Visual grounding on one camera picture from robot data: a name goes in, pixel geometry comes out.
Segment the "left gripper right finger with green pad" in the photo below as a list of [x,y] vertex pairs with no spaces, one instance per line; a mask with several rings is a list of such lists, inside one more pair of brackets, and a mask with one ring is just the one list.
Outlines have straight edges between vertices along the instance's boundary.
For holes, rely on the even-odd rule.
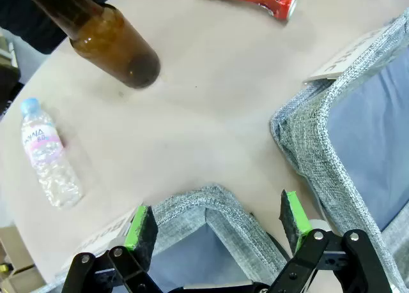
[[271,293],[306,293],[318,271],[332,271],[343,293],[392,293],[367,233],[343,236],[314,229],[295,192],[282,191],[280,221],[293,258],[271,285]]

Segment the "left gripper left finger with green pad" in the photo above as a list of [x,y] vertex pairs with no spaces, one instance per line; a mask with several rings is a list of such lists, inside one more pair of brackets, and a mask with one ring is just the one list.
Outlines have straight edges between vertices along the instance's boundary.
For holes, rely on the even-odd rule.
[[78,253],[72,260],[61,293],[112,293],[124,286],[128,293],[160,293],[148,270],[158,234],[152,208],[137,208],[125,242],[97,257]]

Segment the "clear water bottle pink label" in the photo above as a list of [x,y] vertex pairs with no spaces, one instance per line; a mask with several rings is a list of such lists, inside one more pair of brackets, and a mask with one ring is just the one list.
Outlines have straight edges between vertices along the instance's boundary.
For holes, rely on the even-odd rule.
[[47,200],[60,209],[76,205],[82,188],[54,121],[36,98],[24,100],[20,109],[22,145]]

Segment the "brown glass bottle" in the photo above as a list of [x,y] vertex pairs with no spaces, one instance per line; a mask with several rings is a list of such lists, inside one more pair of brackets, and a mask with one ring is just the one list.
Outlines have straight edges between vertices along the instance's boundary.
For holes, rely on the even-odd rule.
[[118,79],[140,89],[160,73],[157,53],[122,12],[92,0],[31,0],[65,32],[76,53]]

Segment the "grey fabric basket Bottle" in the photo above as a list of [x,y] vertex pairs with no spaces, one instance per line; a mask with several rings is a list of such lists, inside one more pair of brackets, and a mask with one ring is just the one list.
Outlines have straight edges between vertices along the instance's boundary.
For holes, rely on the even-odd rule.
[[148,274],[160,293],[267,293],[286,259],[220,185],[150,206],[158,226]]

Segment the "grey fabric basket Plastic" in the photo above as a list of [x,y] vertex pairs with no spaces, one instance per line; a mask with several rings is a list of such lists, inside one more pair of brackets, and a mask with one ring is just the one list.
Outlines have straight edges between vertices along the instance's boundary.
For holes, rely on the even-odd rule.
[[327,121],[332,104],[380,71],[409,46],[409,8],[391,20],[381,35],[358,58],[347,64],[335,81],[313,80],[271,118],[274,140],[291,166],[304,176],[321,213],[340,233],[363,229],[368,233],[390,283],[409,293],[381,230],[370,215],[351,177],[330,142]]

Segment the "white sign Bottle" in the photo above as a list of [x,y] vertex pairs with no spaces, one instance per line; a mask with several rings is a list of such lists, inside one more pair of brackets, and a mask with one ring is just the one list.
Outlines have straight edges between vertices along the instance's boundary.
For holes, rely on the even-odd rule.
[[125,214],[117,217],[83,240],[68,256],[67,260],[61,267],[61,272],[67,272],[69,270],[73,258],[78,253],[92,253],[94,256],[98,257],[109,248],[124,243],[138,209],[139,207],[127,211]]

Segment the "cardboard box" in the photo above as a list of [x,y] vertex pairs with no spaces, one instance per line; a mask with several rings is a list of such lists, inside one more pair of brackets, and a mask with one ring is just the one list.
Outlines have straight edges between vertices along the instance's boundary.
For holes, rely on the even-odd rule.
[[16,226],[0,228],[0,293],[31,293],[43,285]]

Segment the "white sign Plastic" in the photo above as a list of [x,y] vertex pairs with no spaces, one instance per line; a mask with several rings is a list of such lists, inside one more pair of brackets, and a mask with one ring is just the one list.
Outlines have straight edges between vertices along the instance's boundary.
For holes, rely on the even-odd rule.
[[335,80],[342,75],[346,69],[370,47],[387,29],[389,25],[367,32],[347,47],[340,50],[332,59],[318,68],[314,73],[304,80],[304,83],[329,79]]

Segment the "person in black cardigan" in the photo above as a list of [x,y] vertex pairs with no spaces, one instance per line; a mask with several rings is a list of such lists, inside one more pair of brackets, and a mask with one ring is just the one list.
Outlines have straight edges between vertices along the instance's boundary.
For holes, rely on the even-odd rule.
[[81,53],[101,20],[106,0],[0,0],[0,28],[50,54],[65,38]]

